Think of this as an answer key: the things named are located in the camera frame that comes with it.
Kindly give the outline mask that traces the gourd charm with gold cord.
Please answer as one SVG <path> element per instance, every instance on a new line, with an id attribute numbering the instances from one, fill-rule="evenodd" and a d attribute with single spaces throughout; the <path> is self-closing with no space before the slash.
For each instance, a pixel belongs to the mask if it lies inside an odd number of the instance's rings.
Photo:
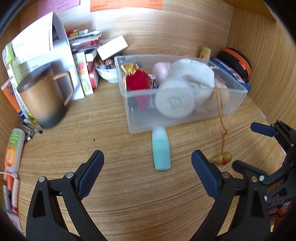
<path id="1" fill-rule="evenodd" d="M 225 139 L 227 136 L 227 130 L 225 128 L 224 122 L 223 122 L 223 101 L 222 101 L 222 93 L 221 89 L 218 87 L 214 88 L 215 91 L 215 97 L 216 97 L 216 103 L 217 103 L 217 111 L 220 119 L 220 135 L 221 135 L 221 142 L 220 142 L 220 153 L 213 156 L 210 159 L 210 162 L 216 164 L 216 165 L 227 165 L 232 160 L 232 154 L 230 152 L 224 151 L 225 147 Z"/>

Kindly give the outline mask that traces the teal tube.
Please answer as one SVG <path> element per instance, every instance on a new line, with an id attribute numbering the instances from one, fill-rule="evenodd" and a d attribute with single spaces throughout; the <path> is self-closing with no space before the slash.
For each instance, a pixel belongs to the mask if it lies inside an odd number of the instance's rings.
<path id="1" fill-rule="evenodd" d="M 152 130 L 152 155 L 157 171 L 167 171 L 171 168 L 170 144 L 163 126 Z"/>

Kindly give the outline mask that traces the white sock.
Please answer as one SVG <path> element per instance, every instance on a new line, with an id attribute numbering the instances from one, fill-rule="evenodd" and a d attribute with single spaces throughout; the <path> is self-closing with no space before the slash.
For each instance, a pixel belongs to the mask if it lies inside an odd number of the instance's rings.
<path id="1" fill-rule="evenodd" d="M 168 74 L 170 77 L 185 80 L 194 89 L 196 112 L 211 97 L 215 87 L 214 71 L 198 60 L 183 58 L 175 61 Z"/>

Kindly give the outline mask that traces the white round cream jar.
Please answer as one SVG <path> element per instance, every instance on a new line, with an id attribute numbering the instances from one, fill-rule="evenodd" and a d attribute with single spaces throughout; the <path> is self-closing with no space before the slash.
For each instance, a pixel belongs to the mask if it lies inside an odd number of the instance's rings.
<path id="1" fill-rule="evenodd" d="M 167 118 L 185 118 L 195 107 L 195 95 L 185 80 L 168 78 L 160 84 L 154 97 L 156 109 Z"/>

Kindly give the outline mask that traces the pink round device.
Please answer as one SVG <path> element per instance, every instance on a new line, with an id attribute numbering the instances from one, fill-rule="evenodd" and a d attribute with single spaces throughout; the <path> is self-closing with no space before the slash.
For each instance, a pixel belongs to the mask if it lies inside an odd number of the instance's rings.
<path id="1" fill-rule="evenodd" d="M 152 75 L 155 78 L 155 83 L 159 86 L 162 82 L 164 82 L 168 74 L 171 70 L 172 63 L 170 62 L 158 62 L 152 68 Z"/>

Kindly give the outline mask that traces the red pouch with gold top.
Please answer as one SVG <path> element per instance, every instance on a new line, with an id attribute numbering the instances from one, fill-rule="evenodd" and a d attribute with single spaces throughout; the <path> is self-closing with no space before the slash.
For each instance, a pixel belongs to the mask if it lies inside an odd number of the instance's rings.
<path id="1" fill-rule="evenodd" d="M 125 76 L 123 83 L 127 91 L 151 90 L 153 80 L 136 63 L 124 63 L 121 65 Z M 149 107 L 151 98 L 147 95 L 136 96 L 138 111 L 141 113 Z"/>

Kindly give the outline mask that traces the lip balm sticks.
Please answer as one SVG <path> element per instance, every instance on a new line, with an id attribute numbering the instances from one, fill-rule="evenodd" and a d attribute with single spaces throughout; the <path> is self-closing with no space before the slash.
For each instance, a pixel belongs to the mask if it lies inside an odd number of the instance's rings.
<path id="1" fill-rule="evenodd" d="M 17 173 L 4 173 L 4 204 L 7 210 L 18 213 L 18 196 L 20 180 Z"/>

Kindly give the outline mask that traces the metal nail clipper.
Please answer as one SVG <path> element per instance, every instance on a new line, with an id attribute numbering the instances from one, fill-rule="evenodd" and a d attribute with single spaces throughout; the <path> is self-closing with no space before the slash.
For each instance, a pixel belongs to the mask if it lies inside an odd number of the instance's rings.
<path id="1" fill-rule="evenodd" d="M 41 129 L 35 128 L 34 124 L 28 119 L 21 120 L 20 127 L 26 134 L 25 142 L 29 142 L 35 134 L 41 135 L 43 133 Z"/>

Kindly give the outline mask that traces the clear plastic storage bin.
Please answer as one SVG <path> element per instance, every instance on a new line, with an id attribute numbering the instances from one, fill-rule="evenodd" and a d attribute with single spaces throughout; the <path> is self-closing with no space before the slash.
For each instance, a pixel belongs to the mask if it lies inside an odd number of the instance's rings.
<path id="1" fill-rule="evenodd" d="M 234 114 L 250 89 L 225 64 L 173 55 L 114 58 L 130 133 Z"/>

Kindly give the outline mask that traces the brown ceramic lidded mug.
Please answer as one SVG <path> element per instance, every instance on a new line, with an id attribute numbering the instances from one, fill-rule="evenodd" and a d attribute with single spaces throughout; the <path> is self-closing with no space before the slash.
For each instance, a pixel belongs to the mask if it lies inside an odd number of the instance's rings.
<path id="1" fill-rule="evenodd" d="M 62 77 L 70 87 L 67 97 L 62 96 L 57 82 Z M 39 126 L 47 129 L 56 126 L 65 116 L 74 86 L 69 71 L 55 74 L 51 63 L 47 63 L 26 76 L 18 84 L 17 91 Z"/>

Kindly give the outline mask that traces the fruit pattern carton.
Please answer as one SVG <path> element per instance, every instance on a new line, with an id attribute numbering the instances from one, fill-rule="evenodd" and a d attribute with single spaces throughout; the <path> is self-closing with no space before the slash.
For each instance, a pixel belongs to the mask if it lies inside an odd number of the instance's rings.
<path id="1" fill-rule="evenodd" d="M 77 68 L 77 73 L 80 79 L 81 86 L 85 95 L 93 94 L 93 88 L 91 86 L 87 62 L 84 52 L 78 52 L 73 54 L 74 62 Z"/>

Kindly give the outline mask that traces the yellow green spray bottle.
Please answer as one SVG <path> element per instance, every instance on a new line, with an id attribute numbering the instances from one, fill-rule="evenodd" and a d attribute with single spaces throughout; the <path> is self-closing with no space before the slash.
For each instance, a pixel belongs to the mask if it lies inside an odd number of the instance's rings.
<path id="1" fill-rule="evenodd" d="M 16 96 L 16 100 L 21 108 L 26 119 L 30 120 L 33 124 L 36 124 L 36 120 L 33 118 L 33 115 L 25 105 L 21 95 L 19 94 L 17 87 L 18 84 L 23 80 L 22 73 L 19 68 L 18 61 L 16 59 L 15 53 L 13 51 L 13 47 L 11 43 L 8 43 L 5 46 L 5 66 L 6 71 L 8 73 L 8 77 L 10 79 L 14 94 Z"/>

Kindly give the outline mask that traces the stack of booklets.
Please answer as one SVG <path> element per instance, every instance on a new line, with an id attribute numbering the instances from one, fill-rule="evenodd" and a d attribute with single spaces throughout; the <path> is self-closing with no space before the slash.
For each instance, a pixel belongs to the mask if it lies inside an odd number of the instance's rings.
<path id="1" fill-rule="evenodd" d="M 84 48 L 96 47 L 99 44 L 99 39 L 102 36 L 102 31 L 95 30 L 93 32 L 78 34 L 68 38 L 72 52 Z"/>

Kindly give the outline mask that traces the pink sticky note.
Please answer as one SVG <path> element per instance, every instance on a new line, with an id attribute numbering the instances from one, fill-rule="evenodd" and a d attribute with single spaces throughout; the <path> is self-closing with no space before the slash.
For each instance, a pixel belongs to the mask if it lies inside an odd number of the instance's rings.
<path id="1" fill-rule="evenodd" d="M 80 5 L 80 0 L 42 0 L 38 3 L 38 17 L 55 12 L 60 13 Z"/>

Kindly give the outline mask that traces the orange sticky note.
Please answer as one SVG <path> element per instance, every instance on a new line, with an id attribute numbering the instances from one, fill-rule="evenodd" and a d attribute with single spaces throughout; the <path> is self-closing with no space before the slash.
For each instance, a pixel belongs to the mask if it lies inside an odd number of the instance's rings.
<path id="1" fill-rule="evenodd" d="M 163 9 L 163 0 L 97 0 L 90 1 L 90 11 L 121 8 Z"/>

